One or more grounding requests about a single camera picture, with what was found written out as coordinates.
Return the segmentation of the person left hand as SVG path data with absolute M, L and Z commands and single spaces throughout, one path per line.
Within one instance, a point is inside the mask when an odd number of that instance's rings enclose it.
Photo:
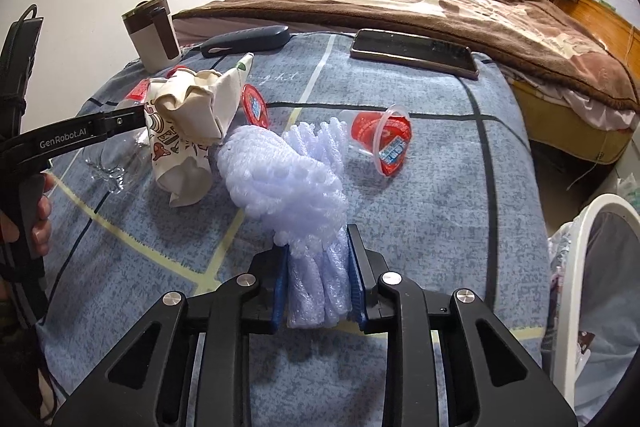
M 32 240 L 36 246 L 37 254 L 40 257 L 45 256 L 49 252 L 49 243 L 52 233 L 52 225 L 49 220 L 52 206 L 48 197 L 48 193 L 55 186 L 55 182 L 51 173 L 43 175 L 43 193 L 39 199 L 37 206 L 37 220 L 32 228 Z M 1 213 L 1 236 L 6 243 L 14 243 L 20 237 L 20 232 L 14 223 Z

